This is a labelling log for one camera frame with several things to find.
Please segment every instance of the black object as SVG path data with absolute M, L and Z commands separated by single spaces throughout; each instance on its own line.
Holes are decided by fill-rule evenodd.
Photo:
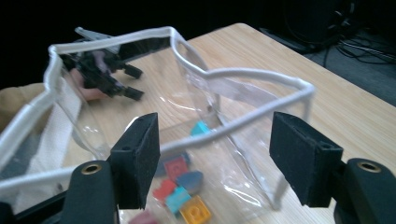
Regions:
M 106 161 L 78 166 L 67 191 L 16 216 L 0 203 L 0 223 L 120 223 L 118 209 L 146 207 L 159 158 L 158 114 L 151 113 L 132 123 Z
M 361 28 L 360 1 L 266 1 L 261 30 L 298 53 L 318 52 Z
M 363 1 L 364 13 L 361 13 L 371 31 L 380 34 L 392 46 L 396 45 L 396 1 Z
M 302 205 L 337 201 L 337 224 L 396 223 L 396 178 L 366 159 L 341 161 L 343 149 L 298 117 L 275 112 L 270 156 Z
M 84 87 L 87 89 L 97 88 L 110 97 L 120 95 L 136 101 L 143 95 L 142 91 L 125 87 L 111 76 L 111 73 L 119 69 L 124 69 L 125 74 L 134 78 L 140 78 L 143 72 L 126 64 L 118 55 L 108 50 L 82 52 L 77 59 L 76 68 L 82 74 Z

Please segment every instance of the metal grommet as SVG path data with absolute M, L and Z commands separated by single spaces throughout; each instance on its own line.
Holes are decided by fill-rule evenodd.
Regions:
M 381 172 L 381 168 L 378 167 L 377 165 L 368 162 L 368 161 L 360 161 L 358 162 L 358 166 L 367 171 L 367 172 L 371 172 L 371 173 L 380 173 Z
M 93 175 L 102 170 L 102 166 L 98 163 L 92 163 L 82 168 L 81 173 L 84 175 Z

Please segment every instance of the black background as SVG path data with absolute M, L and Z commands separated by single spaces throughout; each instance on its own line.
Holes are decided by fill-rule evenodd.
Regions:
M 360 0 L 363 19 L 378 28 L 386 37 L 394 29 L 394 1 Z M 274 1 L 1 1 L 1 66 L 0 89 L 43 80 L 51 44 L 70 43 L 81 36 L 76 27 L 107 35 L 123 35 L 147 28 L 173 26 L 186 39 L 206 34 L 223 26 L 243 22 L 253 28 L 284 27 L 283 9 Z M 315 12 L 311 7 L 293 11 L 296 17 L 329 15 L 328 8 Z M 296 24 L 309 27 L 310 24 Z

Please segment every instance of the black cable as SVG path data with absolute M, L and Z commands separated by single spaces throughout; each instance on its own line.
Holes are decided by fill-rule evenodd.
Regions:
M 386 63 L 394 63 L 396 58 L 394 56 L 392 56 L 391 54 L 384 54 L 383 52 L 380 51 L 376 51 L 373 49 L 362 49 L 362 48 L 358 48 L 359 50 L 363 51 L 363 54 L 360 56 L 360 58 L 362 57 L 375 57 L 381 61 L 384 61 Z
M 327 58 L 328 58 L 328 56 L 329 56 L 330 47 L 331 47 L 331 46 L 328 46 L 328 47 L 326 48 L 326 51 L 324 52 L 324 57 L 323 57 L 323 67 L 324 67 L 324 68 L 326 68 L 326 66 L 327 66 Z
M 394 55 L 394 54 L 392 54 L 392 53 L 384 52 L 384 51 L 381 51 L 381 50 L 378 50 L 378 49 L 373 49 L 373 48 L 367 48 L 367 47 L 357 46 L 357 45 L 354 45 L 354 44 L 347 43 L 347 42 L 345 42 L 345 41 L 343 41 L 343 40 L 340 40 L 340 42 L 341 42 L 343 45 L 345 45 L 345 46 L 352 47 L 352 48 L 354 48 L 354 49 L 360 49 L 360 50 L 363 50 L 363 51 L 365 51 L 365 52 L 370 52 L 372 55 L 379 54 L 379 55 L 381 55 L 381 56 L 390 58 L 390 59 L 392 59 L 392 60 L 396 60 L 396 55 Z
M 342 43 L 339 44 L 339 45 L 336 47 L 336 49 L 337 49 L 341 54 L 347 56 L 348 58 L 356 59 L 356 60 L 358 60 L 358 61 L 361 62 L 361 63 L 371 63 L 371 64 L 395 64 L 395 63 L 396 63 L 394 60 L 393 60 L 393 61 L 387 61 L 386 59 L 383 59 L 383 58 L 379 57 L 378 55 L 375 55 L 374 53 L 372 53 L 372 52 L 370 52 L 370 51 L 366 51 L 366 50 L 364 50 L 364 49 L 362 49 L 363 53 L 360 54 L 360 55 L 358 55 L 358 54 L 356 54 L 356 53 L 353 53 L 353 52 L 351 52 L 351 51 L 345 49 L 345 46 L 343 46 Z M 381 60 L 382 62 L 380 63 L 380 62 L 369 62 L 369 61 L 364 61 L 364 60 L 361 59 L 361 58 L 363 58 L 363 57 L 375 57 L 375 58 Z
M 389 43 L 384 43 L 384 42 L 381 42 L 381 41 L 376 41 L 376 40 L 369 39 L 369 38 L 367 38 L 367 37 L 363 37 L 363 36 L 360 36 L 360 35 L 355 35 L 355 38 L 360 39 L 360 40 L 362 40 L 362 41 L 367 41 L 367 42 L 369 43 L 368 45 L 364 45 L 364 44 L 362 44 L 362 43 L 359 43 L 359 44 L 361 44 L 361 45 L 363 45 L 363 46 L 366 46 L 366 47 L 371 47 L 373 44 L 377 44 L 378 46 L 382 47 L 383 49 L 393 49 L 393 52 L 396 51 L 396 46 L 391 45 L 391 44 L 389 44 Z

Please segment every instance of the clear plastic bag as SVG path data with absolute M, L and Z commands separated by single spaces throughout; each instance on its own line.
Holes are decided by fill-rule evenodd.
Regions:
M 98 57 L 107 65 L 104 52 L 118 56 L 119 65 L 108 72 L 114 79 L 106 83 L 120 90 L 87 102 L 67 63 L 93 52 L 102 53 Z M 182 174 L 203 177 L 189 193 L 207 209 L 204 217 L 196 215 L 198 220 L 242 223 L 281 207 L 288 183 L 269 156 L 272 114 L 285 111 L 307 120 L 315 91 L 310 83 L 254 68 L 209 69 L 172 27 L 53 45 L 49 55 L 46 91 L 0 137 L 2 174 L 19 167 L 18 161 L 25 164 L 22 172 L 3 175 L 0 182 L 1 200 L 15 213 L 66 190 L 76 166 L 105 160 L 131 121 L 151 112 L 159 115 L 162 168 L 148 194 L 145 211 L 152 218 L 186 223 L 186 214 L 196 215 L 195 210 L 174 211 L 154 197 L 171 177 L 164 165 L 175 158 L 187 169 Z M 131 75 L 139 71 L 140 76 Z M 143 92 L 141 98 L 131 97 L 134 92 Z M 128 223 L 142 212 L 122 210 L 120 221 Z

